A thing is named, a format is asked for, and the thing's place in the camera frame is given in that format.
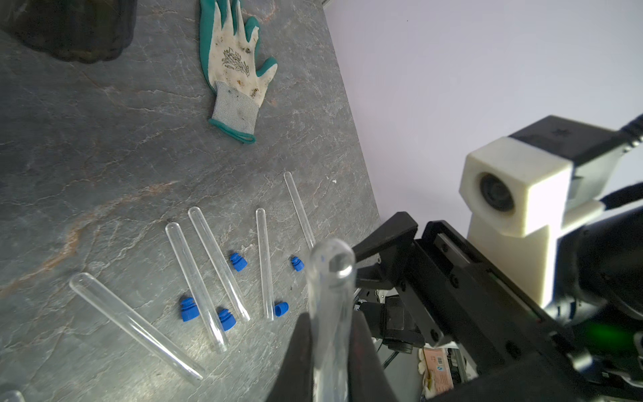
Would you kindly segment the clear test tube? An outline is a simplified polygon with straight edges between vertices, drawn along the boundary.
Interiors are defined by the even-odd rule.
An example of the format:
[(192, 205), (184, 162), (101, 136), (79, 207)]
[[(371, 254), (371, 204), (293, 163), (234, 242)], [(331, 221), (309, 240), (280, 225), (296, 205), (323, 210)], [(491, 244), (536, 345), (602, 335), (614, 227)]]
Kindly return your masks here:
[(212, 230), (209, 227), (204, 214), (199, 207), (194, 206), (189, 209), (189, 219), (191, 220), (194, 229), (221, 281), (221, 284), (231, 301), (234, 311), (237, 313), (236, 317), (240, 318), (243, 322), (249, 322), (251, 315), (249, 314), (246, 305), (243, 301), (239, 285), (234, 278), (232, 269), (226, 261), (223, 252), (221, 251), (218, 242), (216, 241)]
[(306, 240), (306, 244), (308, 248), (311, 250), (316, 243), (315, 236), (312, 232), (311, 225), (309, 222), (309, 219), (307, 217), (306, 211), (304, 209), (303, 202), (301, 200), (301, 196), (298, 192), (298, 189), (296, 187), (296, 183), (294, 181), (294, 178), (292, 176), (291, 172), (285, 172), (284, 173), (284, 180), (286, 183), (286, 187), (289, 191), (289, 194), (291, 196), (291, 201), (293, 203), (293, 206), (296, 211), (296, 215), (299, 219), (300, 226), (302, 229), (302, 232), (304, 234), (304, 238)]

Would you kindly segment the test tube blue stopper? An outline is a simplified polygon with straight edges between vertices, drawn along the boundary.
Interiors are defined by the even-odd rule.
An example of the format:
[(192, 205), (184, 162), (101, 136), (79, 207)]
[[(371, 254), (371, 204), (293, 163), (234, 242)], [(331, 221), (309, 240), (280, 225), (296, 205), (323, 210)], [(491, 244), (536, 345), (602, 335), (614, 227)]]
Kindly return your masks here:
[(204, 380), (205, 370), (200, 364), (94, 276), (86, 272), (77, 273), (70, 278), (69, 284), (78, 296), (185, 380), (195, 385)]
[(199, 309), (200, 317), (207, 328), (209, 339), (218, 353), (224, 353), (229, 348), (229, 341), (183, 230), (179, 223), (171, 222), (166, 225), (165, 231)]
[(355, 281), (355, 254), (347, 243), (327, 239), (313, 247), (306, 268), (306, 284), (314, 401), (348, 399), (348, 350)]
[(258, 251), (261, 270), (261, 291), (264, 305), (265, 317), (268, 321), (275, 320), (274, 313), (274, 290), (271, 269), (270, 243), (267, 230), (266, 211), (263, 208), (256, 209), (256, 226), (258, 237)]

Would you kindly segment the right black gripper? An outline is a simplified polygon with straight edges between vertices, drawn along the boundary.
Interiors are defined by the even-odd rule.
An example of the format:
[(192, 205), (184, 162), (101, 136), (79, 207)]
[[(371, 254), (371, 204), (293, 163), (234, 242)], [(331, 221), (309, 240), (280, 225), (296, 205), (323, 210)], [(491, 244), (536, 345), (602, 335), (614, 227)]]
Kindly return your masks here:
[(445, 221), (398, 212), (354, 247), (357, 283), (395, 289), (425, 341), (455, 342), (477, 377), (443, 401), (590, 401), (592, 363), (556, 323)]

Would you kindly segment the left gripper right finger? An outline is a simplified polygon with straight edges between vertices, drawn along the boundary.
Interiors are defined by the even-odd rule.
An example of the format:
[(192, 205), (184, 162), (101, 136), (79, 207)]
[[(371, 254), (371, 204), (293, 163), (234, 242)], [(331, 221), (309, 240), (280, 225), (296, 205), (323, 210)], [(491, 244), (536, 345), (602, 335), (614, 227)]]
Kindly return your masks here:
[(363, 313), (353, 311), (348, 352), (348, 400), (397, 401)]

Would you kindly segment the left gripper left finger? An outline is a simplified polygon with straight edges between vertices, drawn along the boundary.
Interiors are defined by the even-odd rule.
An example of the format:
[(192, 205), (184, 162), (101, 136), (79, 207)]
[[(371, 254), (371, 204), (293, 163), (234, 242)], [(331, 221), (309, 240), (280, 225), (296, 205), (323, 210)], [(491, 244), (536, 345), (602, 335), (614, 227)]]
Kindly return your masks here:
[(313, 394), (313, 340), (309, 313), (299, 316), (268, 402), (311, 402)]

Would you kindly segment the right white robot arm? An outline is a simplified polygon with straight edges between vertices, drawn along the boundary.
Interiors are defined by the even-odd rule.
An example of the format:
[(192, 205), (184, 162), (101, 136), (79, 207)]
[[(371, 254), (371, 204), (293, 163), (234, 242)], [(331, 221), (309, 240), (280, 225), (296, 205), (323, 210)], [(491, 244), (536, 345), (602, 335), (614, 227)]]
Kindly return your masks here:
[(611, 194), (642, 120), (617, 131), (549, 116), (471, 152), (466, 236), (398, 212), (354, 247), (361, 306), (390, 346), (456, 343), (477, 377), (443, 401), (642, 398), (642, 187)]

